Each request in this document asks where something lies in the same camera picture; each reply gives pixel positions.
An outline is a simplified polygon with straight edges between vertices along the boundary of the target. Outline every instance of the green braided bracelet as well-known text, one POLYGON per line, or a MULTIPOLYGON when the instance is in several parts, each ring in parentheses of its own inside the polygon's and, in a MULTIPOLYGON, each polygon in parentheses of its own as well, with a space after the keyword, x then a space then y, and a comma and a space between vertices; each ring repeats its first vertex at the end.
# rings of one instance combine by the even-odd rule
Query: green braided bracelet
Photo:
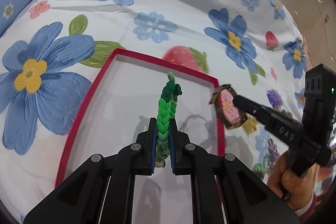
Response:
POLYGON ((174 74, 168 73, 169 82, 162 90, 157 114, 156 161, 163 161, 169 155, 169 119, 175 118, 177 97, 182 95, 181 86, 175 84, 174 74))

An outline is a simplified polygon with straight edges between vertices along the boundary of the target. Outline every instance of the pink flower print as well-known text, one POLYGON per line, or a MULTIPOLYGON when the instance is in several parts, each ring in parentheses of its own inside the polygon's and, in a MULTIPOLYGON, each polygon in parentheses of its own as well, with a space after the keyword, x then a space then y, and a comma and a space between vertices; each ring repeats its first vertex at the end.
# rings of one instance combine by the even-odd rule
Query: pink flower print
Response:
POLYGON ((239 112, 233 105, 231 93, 228 90, 223 90, 220 94, 220 98, 222 100, 223 114, 226 119, 231 123, 237 122, 240 119, 239 112))
POLYGON ((274 78, 275 81, 278 80, 278 76, 277 76, 277 74, 275 73, 274 68, 271 68, 271 75, 272 75, 272 77, 274 78))
POLYGON ((30 8, 28 11, 30 13, 30 18, 34 19, 41 15, 41 13, 44 13, 50 9, 50 4, 48 4, 47 0, 41 1, 37 3, 35 6, 30 8))

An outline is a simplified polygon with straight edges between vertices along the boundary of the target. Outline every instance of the finger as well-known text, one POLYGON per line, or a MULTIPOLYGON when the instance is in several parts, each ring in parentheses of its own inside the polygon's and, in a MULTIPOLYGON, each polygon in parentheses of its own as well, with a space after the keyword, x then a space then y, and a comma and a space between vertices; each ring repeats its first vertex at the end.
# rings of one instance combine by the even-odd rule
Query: finger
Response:
POLYGON ((290 193, 298 193, 302 191, 304 179, 299 178, 291 169, 287 169, 281 179, 283 187, 290 193))
POLYGON ((315 185, 318 175, 319 175, 320 166, 318 164, 314 164, 311 170, 313 172, 313 185, 315 185))
POLYGON ((305 207, 313 195, 314 174, 312 168, 310 168, 304 178, 299 178, 293 172, 292 175, 293 179, 289 180, 292 185, 288 185, 286 182, 283 182, 283 184, 284 187, 288 187, 288 191, 292 193, 290 200, 287 202, 287 205, 291 209, 297 210, 305 207))
POLYGON ((275 163, 273 173, 269 178, 268 185, 277 185, 280 187, 281 177, 287 169, 287 153, 283 153, 275 163))
POLYGON ((280 189, 281 177, 284 171, 287 169, 287 153, 282 154, 277 163, 274 165, 273 173, 268 181, 268 187, 278 196, 282 197, 282 191, 280 189))

